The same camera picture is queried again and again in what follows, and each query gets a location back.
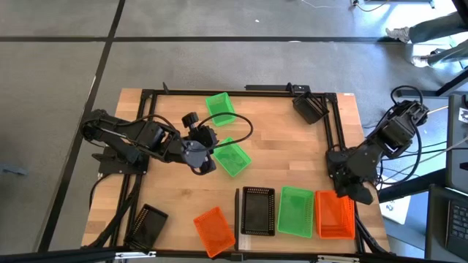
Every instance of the orange bin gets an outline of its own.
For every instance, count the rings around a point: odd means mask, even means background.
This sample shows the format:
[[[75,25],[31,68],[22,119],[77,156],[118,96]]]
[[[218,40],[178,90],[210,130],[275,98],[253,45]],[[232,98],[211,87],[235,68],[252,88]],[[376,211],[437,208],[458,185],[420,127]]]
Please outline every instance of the orange bin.
[[[349,197],[338,198],[335,191],[316,191],[315,213],[320,238],[354,239],[354,202]]]
[[[235,237],[219,207],[215,207],[193,220],[209,257],[235,244]]]

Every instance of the green bin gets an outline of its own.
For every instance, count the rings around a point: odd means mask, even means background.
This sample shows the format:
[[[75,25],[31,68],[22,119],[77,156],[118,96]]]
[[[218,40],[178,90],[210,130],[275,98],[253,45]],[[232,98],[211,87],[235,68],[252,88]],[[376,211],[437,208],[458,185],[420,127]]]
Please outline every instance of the green bin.
[[[208,107],[210,116],[217,113],[235,113],[233,104],[231,103],[227,92],[207,98],[206,106]],[[235,121],[235,116],[232,115],[221,115],[213,118],[213,123],[216,126],[223,126],[225,124],[232,123],[233,121]]]
[[[220,144],[232,141],[233,139],[228,137]],[[214,158],[218,160],[231,177],[235,177],[252,162],[247,153],[237,143],[214,149]]]
[[[311,238],[313,220],[314,192],[284,186],[279,203],[278,232]]]

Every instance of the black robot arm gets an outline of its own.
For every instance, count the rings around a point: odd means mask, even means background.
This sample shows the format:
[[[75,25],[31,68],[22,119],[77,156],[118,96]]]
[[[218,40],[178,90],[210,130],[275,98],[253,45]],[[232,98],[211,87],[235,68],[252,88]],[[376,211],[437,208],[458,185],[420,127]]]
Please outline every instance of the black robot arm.
[[[218,143],[214,130],[209,126],[196,127],[197,113],[185,115],[182,121],[189,127],[187,137],[181,137],[169,122],[164,124],[142,118],[129,122],[110,116],[105,110],[94,110],[81,126],[81,133],[85,140],[107,144],[117,153],[117,158],[128,165],[136,166],[149,155],[164,163],[187,164],[197,175],[215,170],[216,165],[211,159],[213,150],[210,150]]]
[[[383,156],[396,158],[411,146],[418,126],[427,120],[428,111],[417,101],[398,102],[358,147],[329,149],[326,153],[328,172],[337,195],[371,204],[374,199],[363,183],[377,179],[377,164]]]

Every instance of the white sneaker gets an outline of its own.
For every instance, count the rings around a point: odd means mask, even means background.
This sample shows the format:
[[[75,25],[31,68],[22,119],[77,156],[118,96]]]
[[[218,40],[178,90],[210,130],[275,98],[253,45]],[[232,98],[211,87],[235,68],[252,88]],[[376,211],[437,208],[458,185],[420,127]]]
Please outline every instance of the white sneaker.
[[[412,56],[411,57],[411,64],[417,67],[425,67],[429,66],[429,59],[430,56]]]
[[[404,27],[404,28],[395,28],[394,30],[390,30],[388,28],[385,29],[385,32],[387,32],[387,36],[393,38],[393,39],[398,39],[403,43],[408,43],[410,40],[410,28],[409,27]]]

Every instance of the wooden table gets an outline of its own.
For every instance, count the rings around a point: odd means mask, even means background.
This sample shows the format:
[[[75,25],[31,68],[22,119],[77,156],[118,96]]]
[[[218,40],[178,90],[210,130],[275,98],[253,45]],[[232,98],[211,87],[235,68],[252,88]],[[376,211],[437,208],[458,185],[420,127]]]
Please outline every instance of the wooden table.
[[[134,120],[140,95],[140,89],[123,89],[116,117]],[[337,96],[347,147],[357,145],[364,137],[355,97],[353,94]],[[254,125],[253,135],[240,143],[252,158],[252,163],[232,178],[221,165],[217,165],[218,169],[214,172],[197,176],[187,165],[164,164],[151,159],[148,173],[143,177],[137,212],[146,203],[169,215],[154,244],[156,250],[204,251],[193,219],[216,206],[222,209],[231,229],[234,229],[236,188],[275,188],[276,220],[282,186],[297,186],[312,191],[333,189],[333,183],[327,176],[327,142],[322,121],[308,125],[294,111],[291,98],[231,96],[231,101],[235,111],[246,116]],[[208,117],[204,96],[157,97],[156,113],[171,121],[183,135],[187,129],[183,127],[181,118],[192,111],[197,112],[200,120]],[[332,130],[335,130],[333,114],[329,116],[332,118]],[[241,138],[249,131],[249,125],[241,119],[222,127],[215,127],[210,121],[207,124],[215,129],[220,141],[226,137]],[[122,178],[122,175],[111,175],[97,186],[83,245],[92,242],[114,216]],[[376,191],[368,187],[374,195],[374,202],[371,205],[358,204],[359,215],[371,235],[384,249],[389,250]],[[126,225],[127,218],[124,218],[119,245],[123,243]],[[274,237],[241,235],[238,242],[240,250],[252,252],[356,252],[354,240],[321,240],[315,226],[311,239],[276,231]]]

